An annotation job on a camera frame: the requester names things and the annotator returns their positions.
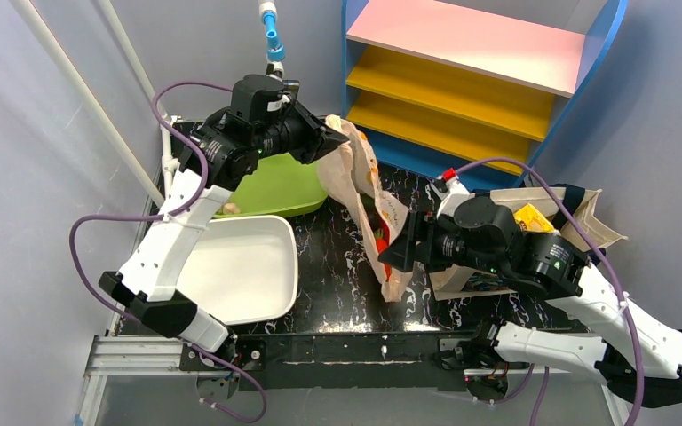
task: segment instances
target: green plastic bowl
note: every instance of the green plastic bowl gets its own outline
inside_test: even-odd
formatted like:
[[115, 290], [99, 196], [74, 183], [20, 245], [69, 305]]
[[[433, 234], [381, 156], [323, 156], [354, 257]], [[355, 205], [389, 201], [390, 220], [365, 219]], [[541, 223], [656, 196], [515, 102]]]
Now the green plastic bowl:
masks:
[[314, 163], [300, 164], [290, 154], [276, 155], [260, 160], [255, 173], [246, 176], [231, 196], [229, 202], [241, 213], [215, 217], [299, 216], [316, 211], [326, 197]]

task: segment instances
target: marble pattern tabletop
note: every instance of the marble pattern tabletop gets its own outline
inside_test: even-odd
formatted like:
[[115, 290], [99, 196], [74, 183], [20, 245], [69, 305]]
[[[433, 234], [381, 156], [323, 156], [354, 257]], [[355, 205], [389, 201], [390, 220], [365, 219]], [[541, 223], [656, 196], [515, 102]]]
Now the marble pattern tabletop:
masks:
[[[411, 209], [435, 210], [437, 197], [425, 178], [380, 165], [385, 190]], [[521, 295], [436, 301], [421, 271], [398, 303], [386, 303], [369, 266], [361, 235], [339, 203], [327, 199], [313, 213], [288, 218], [299, 254], [297, 301], [283, 317], [235, 326], [237, 334], [392, 333], [469, 330], [485, 318], [502, 317], [523, 327], [583, 332], [581, 323], [544, 302]], [[154, 334], [121, 323], [123, 335]]]

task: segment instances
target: pink shelf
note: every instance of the pink shelf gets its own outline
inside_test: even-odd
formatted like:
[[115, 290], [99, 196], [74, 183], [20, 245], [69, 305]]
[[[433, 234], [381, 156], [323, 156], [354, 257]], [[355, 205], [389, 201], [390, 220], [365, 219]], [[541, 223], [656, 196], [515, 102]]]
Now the pink shelf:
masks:
[[437, 0], [369, 0], [349, 40], [571, 97], [584, 35]]

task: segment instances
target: white pole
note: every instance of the white pole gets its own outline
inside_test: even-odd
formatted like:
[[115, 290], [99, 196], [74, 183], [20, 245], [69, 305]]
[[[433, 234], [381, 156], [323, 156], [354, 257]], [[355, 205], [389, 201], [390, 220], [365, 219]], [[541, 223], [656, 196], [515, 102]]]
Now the white pole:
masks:
[[[121, 20], [119, 20], [116, 9], [114, 9], [114, 6], [111, 4], [111, 0], [99, 0], [98, 3], [103, 14], [106, 16], [106, 20], [108, 20], [108, 24], [114, 31], [116, 40], [118, 40], [119, 44], [122, 46], [124, 54], [127, 55], [127, 60], [130, 62], [134, 75], [137, 76], [137, 80], [142, 85], [142, 89], [145, 91], [145, 94], [147, 94], [147, 97], [152, 99], [155, 95], [153, 84], [150, 82], [150, 78], [147, 76], [145, 68], [142, 67], [142, 62], [139, 61], [139, 56], [137, 56], [137, 52], [134, 50], [134, 47], [132, 47], [131, 40], [124, 30], [124, 25], [122, 25]], [[169, 117], [160, 101], [157, 106], [161, 116], [168, 120]], [[171, 181], [173, 180], [174, 170], [178, 167], [178, 161], [171, 155], [171, 134], [163, 126], [161, 126], [161, 144], [163, 146], [163, 156], [161, 157], [163, 192], [168, 196], [169, 193], [171, 193]]]
[[10, 2], [45, 51], [51, 56], [53, 62], [56, 63], [67, 79], [75, 86], [83, 103], [88, 107], [88, 110], [95, 115], [100, 128], [106, 134], [106, 137], [116, 149], [116, 152], [122, 156], [122, 160], [131, 169], [134, 177], [142, 184], [145, 191], [150, 195], [150, 198], [156, 205], [159, 207], [163, 205], [163, 196], [158, 192], [158, 188], [155, 187], [155, 184], [150, 180], [145, 169], [142, 168], [137, 161], [137, 158], [135, 158], [130, 148], [124, 142], [119, 130], [116, 129], [114, 123], [108, 118], [103, 106], [101, 106], [95, 98], [95, 95], [93, 95], [92, 91], [87, 86], [87, 83], [75, 68], [75, 65], [72, 63], [71, 59], [69, 59], [69, 56], [67, 56], [67, 53], [61, 47], [61, 44], [59, 44], [59, 41], [53, 36], [48, 24], [43, 20], [43, 17], [32, 2], [30, 2], [30, 0], [10, 0]]

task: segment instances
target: gray wall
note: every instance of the gray wall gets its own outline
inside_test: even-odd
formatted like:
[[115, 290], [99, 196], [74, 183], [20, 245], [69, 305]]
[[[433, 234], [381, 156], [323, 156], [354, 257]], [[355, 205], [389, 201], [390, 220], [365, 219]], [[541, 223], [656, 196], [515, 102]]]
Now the gray wall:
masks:
[[[155, 122], [92, 4], [36, 3], [155, 173]], [[92, 336], [103, 333], [110, 314], [77, 278], [69, 227], [97, 211], [140, 212], [146, 197], [73, 88], [0, 0], [0, 425], [71, 424]], [[79, 252], [93, 280], [129, 255], [135, 232], [133, 224], [81, 230]]]
[[[606, 62], [537, 169], [603, 188], [600, 218], [631, 238], [610, 253], [623, 286], [682, 328], [682, 2], [630, 1]], [[682, 406], [645, 411], [638, 424], [682, 424]]]
[[[286, 77], [315, 114], [341, 111], [341, 0], [276, 0]], [[153, 86], [204, 80], [231, 86], [266, 70], [266, 38], [257, 0], [117, 0], [114, 7]], [[177, 88], [163, 104], [172, 114], [204, 118], [228, 106], [220, 91]]]

